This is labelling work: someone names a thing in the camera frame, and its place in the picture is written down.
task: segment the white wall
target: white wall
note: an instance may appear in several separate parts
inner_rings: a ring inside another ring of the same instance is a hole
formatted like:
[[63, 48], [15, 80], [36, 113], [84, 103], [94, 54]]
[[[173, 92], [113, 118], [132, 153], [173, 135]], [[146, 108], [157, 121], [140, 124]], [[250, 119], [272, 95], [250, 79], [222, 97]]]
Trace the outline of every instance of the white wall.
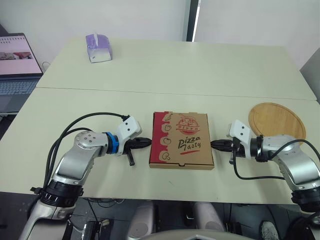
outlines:
[[185, 40], [189, 7], [190, 0], [0, 0], [0, 23], [9, 33], [25, 33], [41, 64], [51, 62], [69, 38], [95, 31]]
[[201, 0], [196, 42], [284, 46], [301, 68], [320, 46], [319, 0]]

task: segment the purple tissue box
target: purple tissue box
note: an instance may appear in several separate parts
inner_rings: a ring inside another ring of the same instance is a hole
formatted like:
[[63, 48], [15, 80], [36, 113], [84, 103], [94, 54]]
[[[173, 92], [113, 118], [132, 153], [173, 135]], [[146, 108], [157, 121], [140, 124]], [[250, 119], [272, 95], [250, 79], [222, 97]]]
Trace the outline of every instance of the purple tissue box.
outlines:
[[105, 35], [90, 34], [85, 36], [88, 56], [91, 63], [112, 60], [112, 50], [109, 39]]

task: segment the round wooden board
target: round wooden board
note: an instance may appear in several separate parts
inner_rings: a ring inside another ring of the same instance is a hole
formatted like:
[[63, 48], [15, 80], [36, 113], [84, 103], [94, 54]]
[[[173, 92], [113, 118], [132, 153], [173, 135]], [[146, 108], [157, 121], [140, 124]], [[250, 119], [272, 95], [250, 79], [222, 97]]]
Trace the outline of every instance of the round wooden board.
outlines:
[[249, 113], [249, 124], [257, 135], [291, 135], [306, 139], [306, 128], [300, 118], [280, 104], [264, 102], [254, 106]]

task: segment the blue ring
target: blue ring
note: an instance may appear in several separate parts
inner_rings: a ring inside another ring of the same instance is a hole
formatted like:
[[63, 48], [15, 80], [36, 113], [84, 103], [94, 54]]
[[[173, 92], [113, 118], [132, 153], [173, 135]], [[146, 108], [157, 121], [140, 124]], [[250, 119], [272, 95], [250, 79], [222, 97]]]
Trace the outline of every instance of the blue ring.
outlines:
[[106, 132], [106, 134], [111, 138], [112, 141], [112, 154], [116, 153], [117, 147], [119, 146], [119, 142], [116, 140], [115, 136], [111, 134], [111, 132]]

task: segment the white table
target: white table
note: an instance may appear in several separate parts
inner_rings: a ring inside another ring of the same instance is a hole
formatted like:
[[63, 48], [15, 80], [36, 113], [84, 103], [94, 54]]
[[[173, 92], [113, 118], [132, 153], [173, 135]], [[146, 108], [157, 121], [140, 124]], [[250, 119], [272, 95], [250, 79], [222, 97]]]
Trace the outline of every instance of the white table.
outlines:
[[[294, 111], [306, 127], [306, 139], [320, 149], [320, 106], [314, 100], [36, 88], [0, 141], [0, 191], [31, 193], [30, 187], [41, 186], [50, 146], [70, 122], [84, 114], [130, 114], [140, 122], [141, 136], [151, 138], [154, 111], [207, 113], [210, 137], [216, 140], [225, 138], [234, 119], [248, 124], [250, 109], [262, 102], [278, 103]], [[117, 117], [95, 116], [76, 127], [114, 133], [120, 123]], [[73, 141], [74, 135], [62, 141], [57, 160]], [[302, 145], [302, 149], [319, 165], [310, 148]], [[213, 170], [149, 168], [150, 147], [132, 152], [134, 167], [129, 166], [126, 156], [96, 158], [84, 196], [292, 204], [291, 191], [283, 180], [240, 180], [229, 164], [230, 154], [225, 152], [213, 151]], [[273, 162], [243, 158], [237, 162], [242, 176], [280, 175]]]
[[113, 60], [90, 63], [71, 40], [38, 88], [315, 100], [280, 46], [110, 39]]

